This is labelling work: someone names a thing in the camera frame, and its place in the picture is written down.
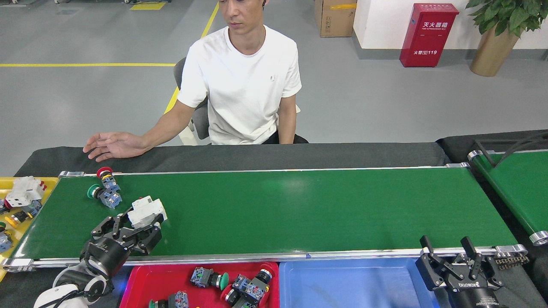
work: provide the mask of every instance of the red fire extinguisher box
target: red fire extinguisher box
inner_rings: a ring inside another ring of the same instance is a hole
[[[403,66],[435,67],[459,11],[450,3],[415,3],[399,60]]]

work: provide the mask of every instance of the man's right hand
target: man's right hand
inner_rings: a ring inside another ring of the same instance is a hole
[[[102,162],[109,158],[128,158],[139,156],[149,149],[144,138],[126,132],[97,133],[88,139],[83,152],[89,159]]]

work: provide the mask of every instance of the green conveyor belt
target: green conveyor belt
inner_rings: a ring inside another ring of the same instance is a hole
[[[118,175],[112,210],[62,178],[12,258],[78,258],[90,232],[131,202],[160,198],[168,220],[154,256],[514,245],[466,168]]]
[[[497,162],[502,154],[491,155]],[[529,235],[548,230],[548,151],[517,152],[493,168],[484,155],[472,163]]]

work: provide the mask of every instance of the red tray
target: red tray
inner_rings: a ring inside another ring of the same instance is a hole
[[[221,301],[221,290],[218,288],[198,288],[190,283],[194,268],[201,266],[220,274],[227,272],[230,286],[238,274],[253,279],[261,270],[261,264],[265,263],[272,267],[275,274],[269,283],[270,294],[264,308],[279,308],[279,269],[276,262],[136,266],[129,276],[120,308],[148,308],[150,300],[167,300],[177,291],[186,292],[190,308],[230,308],[227,302]]]

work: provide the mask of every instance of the blue tray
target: blue tray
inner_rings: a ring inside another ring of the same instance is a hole
[[[282,262],[280,308],[439,308],[415,261],[378,258]]]

